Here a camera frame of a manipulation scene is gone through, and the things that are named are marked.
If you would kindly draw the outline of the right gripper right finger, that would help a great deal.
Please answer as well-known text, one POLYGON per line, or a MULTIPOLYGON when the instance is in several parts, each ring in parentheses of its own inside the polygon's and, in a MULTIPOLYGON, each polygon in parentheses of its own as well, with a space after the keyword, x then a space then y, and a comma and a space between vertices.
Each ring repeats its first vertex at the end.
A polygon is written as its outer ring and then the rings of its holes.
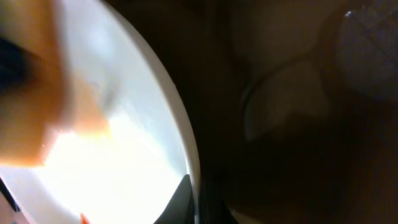
POLYGON ((202 181, 199 195, 200 224, 238 224, 212 182, 202 181))

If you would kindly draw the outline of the white plate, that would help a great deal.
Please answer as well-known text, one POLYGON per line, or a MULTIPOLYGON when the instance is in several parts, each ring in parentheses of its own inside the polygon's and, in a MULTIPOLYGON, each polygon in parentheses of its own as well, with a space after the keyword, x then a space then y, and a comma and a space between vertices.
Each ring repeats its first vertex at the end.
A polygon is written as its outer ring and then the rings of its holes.
POLYGON ((30 223, 155 223, 185 175, 200 221, 200 166, 180 95, 158 56, 112 6, 58 1, 67 71, 93 89, 109 136, 54 132, 42 166, 1 164, 1 181, 30 223))

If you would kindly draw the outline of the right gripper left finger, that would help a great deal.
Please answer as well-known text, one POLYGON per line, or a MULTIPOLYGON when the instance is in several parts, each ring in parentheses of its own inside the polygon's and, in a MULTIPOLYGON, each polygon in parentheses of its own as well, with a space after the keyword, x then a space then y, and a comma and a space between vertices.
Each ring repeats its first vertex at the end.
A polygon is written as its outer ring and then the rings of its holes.
POLYGON ((195 205, 190 176, 185 175, 154 224, 194 224, 195 205))

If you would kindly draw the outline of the green and yellow sponge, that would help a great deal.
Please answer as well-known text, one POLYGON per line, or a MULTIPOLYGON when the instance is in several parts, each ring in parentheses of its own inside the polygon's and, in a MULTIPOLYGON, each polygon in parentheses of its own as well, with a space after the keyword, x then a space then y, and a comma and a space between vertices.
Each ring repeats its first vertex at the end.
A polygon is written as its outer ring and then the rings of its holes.
POLYGON ((1 1, 1 164, 42 166, 55 131, 109 136, 93 89, 67 71, 58 1, 1 1))

